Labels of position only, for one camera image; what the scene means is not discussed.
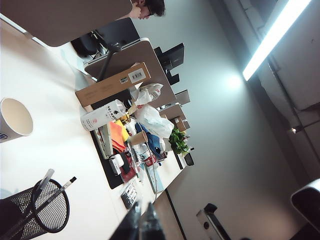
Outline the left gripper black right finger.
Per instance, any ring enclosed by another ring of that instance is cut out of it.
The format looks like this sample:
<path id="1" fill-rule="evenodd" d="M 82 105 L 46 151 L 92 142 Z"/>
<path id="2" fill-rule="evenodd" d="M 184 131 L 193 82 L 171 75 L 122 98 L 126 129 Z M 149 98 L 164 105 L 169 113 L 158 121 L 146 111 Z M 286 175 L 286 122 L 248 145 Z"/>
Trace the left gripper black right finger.
<path id="1" fill-rule="evenodd" d="M 141 239 L 142 240 L 165 240 L 166 239 L 161 222 L 151 202 L 148 203 L 147 209 L 142 216 Z"/>

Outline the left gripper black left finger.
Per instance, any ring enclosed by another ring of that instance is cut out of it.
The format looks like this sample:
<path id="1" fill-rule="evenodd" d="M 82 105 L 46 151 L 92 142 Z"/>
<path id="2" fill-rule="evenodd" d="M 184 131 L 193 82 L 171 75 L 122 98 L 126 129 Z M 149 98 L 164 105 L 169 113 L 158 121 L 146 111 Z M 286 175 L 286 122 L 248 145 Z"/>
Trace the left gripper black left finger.
<path id="1" fill-rule="evenodd" d="M 138 240 L 141 203 L 136 201 L 116 230 L 117 240 Z"/>

